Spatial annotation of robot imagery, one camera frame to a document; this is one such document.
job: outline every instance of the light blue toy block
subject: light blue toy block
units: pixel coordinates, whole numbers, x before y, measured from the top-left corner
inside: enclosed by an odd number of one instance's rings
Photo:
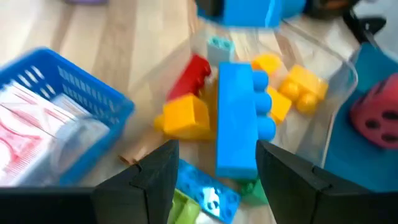
[[[207,60],[210,65],[218,66],[220,62],[231,62],[235,58],[234,42],[221,37],[211,37],[207,42]]]
[[[275,28],[282,20],[282,1],[224,1],[223,12],[220,16],[207,16],[205,11],[199,7],[197,13],[198,16],[225,27]]]
[[[208,174],[180,159],[175,188],[194,199],[203,211],[223,223],[231,223],[241,196]]]
[[[257,177],[256,142],[272,140],[276,124],[267,117],[271,98],[268,77],[249,63],[221,62],[218,87],[216,175],[232,179]]]

